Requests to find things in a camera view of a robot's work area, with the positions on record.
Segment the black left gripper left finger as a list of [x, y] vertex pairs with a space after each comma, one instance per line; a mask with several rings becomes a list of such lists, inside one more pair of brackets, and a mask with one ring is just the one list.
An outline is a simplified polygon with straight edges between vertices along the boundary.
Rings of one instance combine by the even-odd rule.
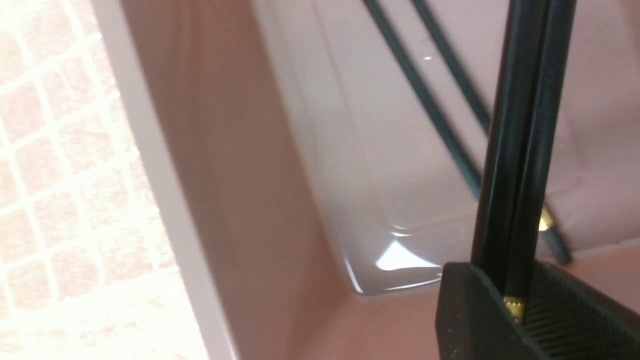
[[445, 264], [435, 331], [441, 360], [548, 360], [506, 309], [493, 283], [468, 262]]

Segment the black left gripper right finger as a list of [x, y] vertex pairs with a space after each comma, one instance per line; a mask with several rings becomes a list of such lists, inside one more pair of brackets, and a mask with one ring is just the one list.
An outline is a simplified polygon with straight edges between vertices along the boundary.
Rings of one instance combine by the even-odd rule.
[[639, 314], [553, 264], [535, 265], [524, 326], [551, 360], [637, 360]]

